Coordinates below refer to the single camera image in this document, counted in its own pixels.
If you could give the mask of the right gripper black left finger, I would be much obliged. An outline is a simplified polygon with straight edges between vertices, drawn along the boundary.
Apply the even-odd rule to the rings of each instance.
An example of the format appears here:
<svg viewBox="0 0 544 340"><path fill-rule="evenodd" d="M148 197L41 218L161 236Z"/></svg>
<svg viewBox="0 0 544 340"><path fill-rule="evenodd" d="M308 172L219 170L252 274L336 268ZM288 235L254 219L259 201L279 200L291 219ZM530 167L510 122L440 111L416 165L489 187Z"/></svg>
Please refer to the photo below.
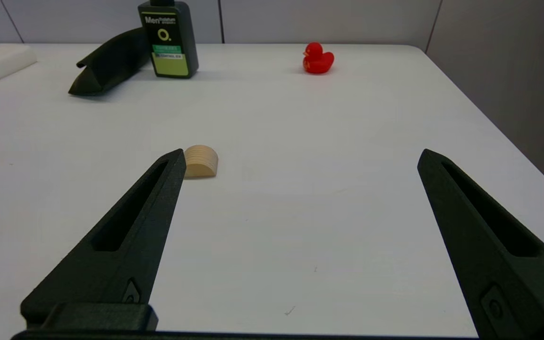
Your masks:
<svg viewBox="0 0 544 340"><path fill-rule="evenodd" d="M22 301L28 329L58 304L147 303L185 172L182 149L157 159Z"/></svg>

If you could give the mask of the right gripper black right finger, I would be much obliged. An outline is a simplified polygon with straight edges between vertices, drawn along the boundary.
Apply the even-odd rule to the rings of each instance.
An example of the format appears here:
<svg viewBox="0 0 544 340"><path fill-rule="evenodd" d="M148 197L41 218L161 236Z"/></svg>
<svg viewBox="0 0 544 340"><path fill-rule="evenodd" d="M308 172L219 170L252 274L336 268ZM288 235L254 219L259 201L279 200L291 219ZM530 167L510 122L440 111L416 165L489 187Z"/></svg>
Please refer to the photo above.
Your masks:
<svg viewBox="0 0 544 340"><path fill-rule="evenodd" d="M544 340L544 242L444 155L417 171L479 337Z"/></svg>

